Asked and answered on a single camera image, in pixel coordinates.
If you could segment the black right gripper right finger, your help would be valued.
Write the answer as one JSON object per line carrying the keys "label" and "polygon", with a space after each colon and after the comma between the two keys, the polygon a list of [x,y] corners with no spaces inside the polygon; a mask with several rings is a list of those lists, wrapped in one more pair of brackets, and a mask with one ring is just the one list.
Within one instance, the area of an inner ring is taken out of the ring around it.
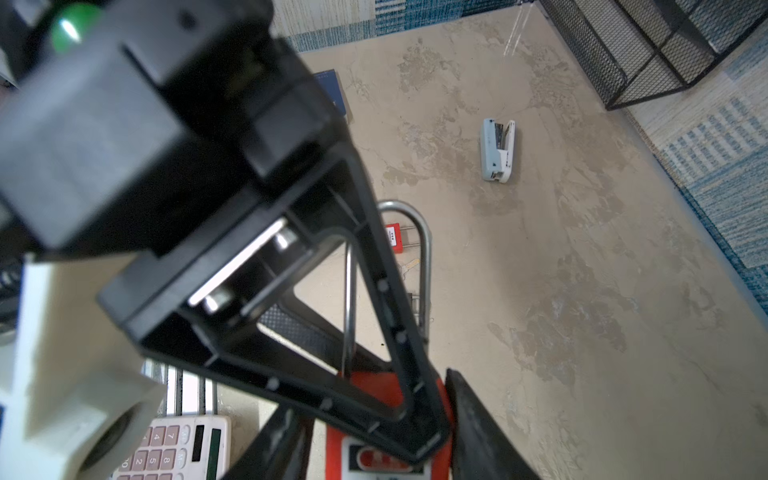
{"label": "black right gripper right finger", "polygon": [[448,369],[445,385],[455,416],[453,478],[538,480],[462,374]]}

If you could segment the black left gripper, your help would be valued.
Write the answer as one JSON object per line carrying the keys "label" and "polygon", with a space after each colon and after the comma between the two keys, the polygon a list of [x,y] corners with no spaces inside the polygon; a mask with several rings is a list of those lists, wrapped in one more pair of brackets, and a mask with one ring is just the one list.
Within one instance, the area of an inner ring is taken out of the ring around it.
{"label": "black left gripper", "polygon": [[257,361],[277,371],[388,372],[291,291],[360,224],[359,156],[299,55],[231,35],[128,52],[206,150],[149,186],[182,194],[158,213],[159,242],[100,294],[119,328],[144,354],[141,322],[179,314],[197,332],[258,329]]}

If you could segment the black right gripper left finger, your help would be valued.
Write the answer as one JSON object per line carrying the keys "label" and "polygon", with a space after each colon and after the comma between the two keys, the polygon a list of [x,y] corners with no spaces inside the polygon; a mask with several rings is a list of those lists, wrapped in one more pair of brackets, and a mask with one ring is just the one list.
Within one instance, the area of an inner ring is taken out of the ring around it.
{"label": "black right gripper left finger", "polygon": [[314,418],[279,406],[222,479],[306,479],[314,425]]}

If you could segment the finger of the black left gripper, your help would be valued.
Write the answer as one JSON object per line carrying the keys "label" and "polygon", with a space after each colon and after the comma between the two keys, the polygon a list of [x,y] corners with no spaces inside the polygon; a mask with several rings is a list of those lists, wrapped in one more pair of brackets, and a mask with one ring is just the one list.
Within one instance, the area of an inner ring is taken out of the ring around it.
{"label": "finger of the black left gripper", "polygon": [[424,462],[450,436],[450,420],[412,314],[385,322],[401,402],[390,407],[256,328],[197,332],[179,314],[143,321],[148,357],[316,417],[405,462]]}

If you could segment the red padlock with key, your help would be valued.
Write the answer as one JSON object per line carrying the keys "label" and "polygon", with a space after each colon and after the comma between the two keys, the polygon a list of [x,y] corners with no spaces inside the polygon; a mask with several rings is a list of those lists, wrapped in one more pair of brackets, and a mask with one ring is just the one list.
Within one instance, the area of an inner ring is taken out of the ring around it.
{"label": "red padlock with key", "polygon": [[418,248],[421,245],[420,233],[415,225],[390,223],[385,225],[385,229],[395,254],[402,254],[405,250]]}

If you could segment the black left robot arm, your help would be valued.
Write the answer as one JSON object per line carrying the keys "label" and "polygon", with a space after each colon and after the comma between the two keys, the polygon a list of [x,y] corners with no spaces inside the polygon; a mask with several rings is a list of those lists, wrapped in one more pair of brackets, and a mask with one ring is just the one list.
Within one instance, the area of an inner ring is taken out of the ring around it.
{"label": "black left robot arm", "polygon": [[[19,81],[1,112],[1,252],[134,253],[98,295],[144,355],[321,419],[409,464],[451,422],[346,120],[269,1],[5,1]],[[353,245],[403,396],[390,407],[258,328]]]}

